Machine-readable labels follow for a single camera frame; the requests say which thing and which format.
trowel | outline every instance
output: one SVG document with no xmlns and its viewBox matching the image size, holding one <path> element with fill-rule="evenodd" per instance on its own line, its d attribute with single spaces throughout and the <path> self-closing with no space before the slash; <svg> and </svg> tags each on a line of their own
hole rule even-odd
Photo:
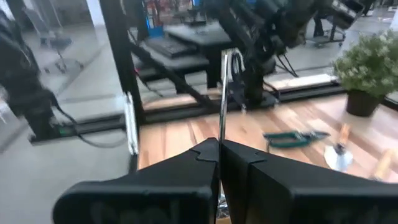
<svg viewBox="0 0 398 224">
<path fill-rule="evenodd" d="M 353 163 L 353 155 L 346 150 L 350 126 L 344 124 L 340 130 L 337 144 L 325 148 L 325 160 L 329 167 L 340 172 L 346 171 L 348 166 Z"/>
</svg>

black metal frame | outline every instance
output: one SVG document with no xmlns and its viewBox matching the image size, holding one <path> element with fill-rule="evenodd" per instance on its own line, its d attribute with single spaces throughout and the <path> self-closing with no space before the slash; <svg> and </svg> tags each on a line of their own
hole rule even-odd
<svg viewBox="0 0 398 224">
<path fill-rule="evenodd" d="M 131 49 L 138 52 L 143 61 L 149 61 L 154 64 L 156 69 L 164 72 L 165 76 L 171 79 L 177 85 L 187 85 L 183 80 L 175 76 L 175 74 L 166 70 L 163 66 L 153 62 L 151 58 L 148 58 L 148 54 L 145 52 L 140 53 L 140 49 L 133 46 L 127 34 L 127 30 L 122 27 L 127 27 L 126 20 L 123 16 L 122 9 L 119 1 L 113 0 L 99 0 L 103 11 L 103 16 L 106 24 L 106 28 L 109 35 L 109 41 L 112 48 L 116 69 L 118 71 L 121 88 L 125 94 L 131 93 L 133 97 L 134 110 L 136 116 L 136 128 L 139 134 L 139 127 L 146 124 L 168 122 L 176 119 L 185 119 L 196 116 L 203 116 L 212 113 L 218 113 L 220 100 L 210 100 L 207 96 L 199 95 L 196 93 L 191 94 L 196 98 L 199 103 L 192 103 L 180 106 L 171 106 L 168 108 L 144 110 L 139 88 L 137 85 L 136 77 L 137 72 L 134 69 L 134 64 L 131 57 Z M 337 95 L 344 93 L 344 89 L 337 82 L 327 82 L 316 85 L 300 86 L 297 88 L 290 88 L 280 91 L 280 102 L 286 103 L 297 100 L 307 100 L 309 98 L 318 98 L 323 96 Z M 264 102 L 256 108 L 267 108 L 273 106 L 275 98 L 273 96 L 268 97 Z M 385 106 L 398 111 L 398 102 L 386 98 L 382 102 Z M 240 110 L 240 106 L 234 102 L 228 105 L 228 110 Z M 86 119 L 84 121 L 78 121 L 77 130 L 81 134 L 98 133 L 102 131 L 110 131 L 115 129 L 125 129 L 124 114 L 114 114 L 110 116 L 102 116 L 99 118 Z M 70 130 L 69 135 L 65 135 L 62 138 L 74 137 L 74 125 L 71 123 L 64 124 L 65 130 Z M 33 138 L 32 142 L 49 141 L 53 139 L 59 139 L 60 137 L 49 136 L 48 138 Z"/>
</svg>

black pole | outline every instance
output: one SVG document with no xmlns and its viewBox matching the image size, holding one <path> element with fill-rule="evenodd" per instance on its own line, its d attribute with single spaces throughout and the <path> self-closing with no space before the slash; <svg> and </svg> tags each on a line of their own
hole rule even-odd
<svg viewBox="0 0 398 224">
<path fill-rule="evenodd" d="M 137 84 L 136 77 L 138 74 L 131 57 L 126 17 L 123 14 L 120 1 L 99 0 L 99 3 L 101 4 L 120 85 L 124 93 L 131 93 L 132 95 L 136 126 L 139 129 L 140 124 L 145 120 L 145 115 Z"/>
</svg>

wooden tabletop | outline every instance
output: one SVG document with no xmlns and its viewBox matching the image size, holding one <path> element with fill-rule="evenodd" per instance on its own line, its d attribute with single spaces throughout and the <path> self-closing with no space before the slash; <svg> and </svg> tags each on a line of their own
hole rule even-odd
<svg viewBox="0 0 398 224">
<path fill-rule="evenodd" d="M 398 113 L 380 106 L 371 118 L 359 118 L 345 112 L 345 96 L 318 98 L 280 105 L 274 109 L 241 113 L 229 113 L 226 122 L 226 138 L 265 150 L 267 141 L 263 133 L 281 131 L 326 131 L 331 136 L 309 147 L 293 150 L 271 149 L 271 153 L 327 167 L 323 158 L 324 148 L 332 145 L 341 125 L 351 125 L 347 150 L 354 155 L 348 174 L 368 178 L 371 176 L 383 152 L 398 146 Z M 171 123 L 143 126 L 140 134 L 139 167 L 144 168 L 164 159 L 176 156 L 210 137 L 218 137 L 218 115 L 186 119 Z M 398 182 L 398 163 L 394 159 L 386 182 Z"/>
</svg>

green-handled pliers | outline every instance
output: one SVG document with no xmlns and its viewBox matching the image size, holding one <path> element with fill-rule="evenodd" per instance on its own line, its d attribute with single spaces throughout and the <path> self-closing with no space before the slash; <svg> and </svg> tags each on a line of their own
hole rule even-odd
<svg viewBox="0 0 398 224">
<path fill-rule="evenodd" d="M 310 131 L 310 132 L 299 132 L 291 131 L 286 133 L 270 133 L 263 134 L 268 140 L 267 152 L 269 147 L 277 147 L 281 149 L 288 149 L 291 147 L 304 147 L 311 144 L 314 141 L 319 141 L 330 136 L 329 133 L 323 131 Z"/>
</svg>

